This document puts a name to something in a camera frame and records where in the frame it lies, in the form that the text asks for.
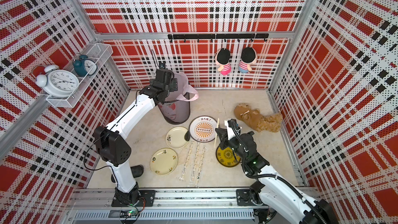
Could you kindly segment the bare wooden chopsticks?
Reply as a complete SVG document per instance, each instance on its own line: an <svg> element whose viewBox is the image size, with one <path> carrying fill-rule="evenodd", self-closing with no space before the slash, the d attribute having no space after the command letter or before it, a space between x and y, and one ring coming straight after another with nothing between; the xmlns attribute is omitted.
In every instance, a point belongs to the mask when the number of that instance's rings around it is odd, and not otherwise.
<svg viewBox="0 0 398 224"><path fill-rule="evenodd" d="M218 134L217 134L217 131L216 131L216 129L217 129L217 128L219 128L219 122L220 122L220 119L219 119L219 118L217 118L217 124L216 124L216 128L215 128L214 149L217 149L217 139L218 139Z"/></svg>

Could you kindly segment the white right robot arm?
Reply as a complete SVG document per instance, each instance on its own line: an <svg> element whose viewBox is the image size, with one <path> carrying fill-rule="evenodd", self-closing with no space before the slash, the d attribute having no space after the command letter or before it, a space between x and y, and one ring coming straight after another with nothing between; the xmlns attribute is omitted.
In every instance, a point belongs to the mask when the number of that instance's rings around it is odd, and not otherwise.
<svg viewBox="0 0 398 224"><path fill-rule="evenodd" d="M241 158L245 176L254 179L251 201L265 204L292 224L337 224L334 210L326 200L316 200L283 178L257 151L254 132L240 134L228 127L217 128L219 147L231 148Z"/></svg>

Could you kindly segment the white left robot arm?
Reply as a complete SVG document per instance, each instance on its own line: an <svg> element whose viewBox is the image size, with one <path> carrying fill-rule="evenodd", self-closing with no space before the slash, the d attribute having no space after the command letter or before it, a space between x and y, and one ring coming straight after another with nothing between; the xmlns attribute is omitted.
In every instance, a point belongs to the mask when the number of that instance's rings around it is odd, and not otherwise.
<svg viewBox="0 0 398 224"><path fill-rule="evenodd" d="M157 69L155 79L137 93L135 101L119 117L94 131L96 151L111 169L116 183L115 197L122 204L135 204L141 198L129 164L132 148L126 139L148 112L177 90L174 73L164 68Z"/></svg>

